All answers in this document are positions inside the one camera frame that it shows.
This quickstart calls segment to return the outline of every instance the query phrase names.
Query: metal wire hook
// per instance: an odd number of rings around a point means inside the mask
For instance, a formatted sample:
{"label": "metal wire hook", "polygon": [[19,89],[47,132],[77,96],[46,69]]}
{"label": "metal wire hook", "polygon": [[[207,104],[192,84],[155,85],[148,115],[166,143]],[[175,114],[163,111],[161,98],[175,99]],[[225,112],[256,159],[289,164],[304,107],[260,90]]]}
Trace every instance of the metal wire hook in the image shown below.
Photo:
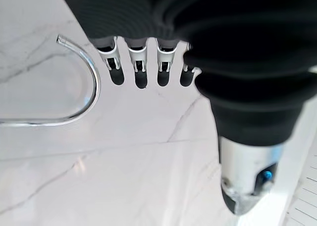
{"label": "metal wire hook", "polygon": [[93,92],[87,104],[76,113],[59,118],[0,118],[0,126],[28,127],[28,126],[59,126],[79,120],[96,104],[101,88],[100,75],[91,57],[73,41],[58,35],[56,42],[76,53],[87,65],[93,78]]}

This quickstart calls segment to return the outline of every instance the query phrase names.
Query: blue light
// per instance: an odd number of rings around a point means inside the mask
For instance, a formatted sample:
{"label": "blue light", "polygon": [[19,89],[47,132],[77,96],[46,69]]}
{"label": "blue light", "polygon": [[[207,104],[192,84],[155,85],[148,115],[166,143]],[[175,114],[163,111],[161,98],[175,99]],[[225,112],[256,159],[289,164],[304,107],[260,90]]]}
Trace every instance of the blue light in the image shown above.
{"label": "blue light", "polygon": [[266,180],[272,180],[273,178],[273,173],[270,172],[269,170],[266,170],[265,172],[263,172],[263,176]]}

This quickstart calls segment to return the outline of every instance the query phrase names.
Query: marble surface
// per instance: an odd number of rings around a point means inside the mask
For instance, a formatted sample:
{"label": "marble surface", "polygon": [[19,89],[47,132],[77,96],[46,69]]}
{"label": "marble surface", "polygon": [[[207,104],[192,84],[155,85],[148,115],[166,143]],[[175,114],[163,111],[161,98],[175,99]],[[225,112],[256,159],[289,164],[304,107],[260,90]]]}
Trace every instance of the marble surface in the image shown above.
{"label": "marble surface", "polygon": [[[0,18],[0,118],[57,117],[85,104],[90,76],[78,57],[55,44],[58,34],[84,47],[102,78],[99,101],[75,123],[0,128],[0,225],[265,223],[259,216],[263,207],[236,219],[224,206],[209,102],[195,86],[179,84],[184,43],[177,47],[170,83],[160,87],[155,41],[149,40],[149,84],[140,90],[123,40],[118,46],[125,83],[115,86],[63,0],[0,0]],[[302,132],[284,154],[284,175],[296,158],[304,158],[296,145],[309,139],[307,128],[316,129],[307,124],[316,106],[309,104]],[[275,191],[284,197],[280,213],[266,225],[277,225],[293,181],[280,178]]]}

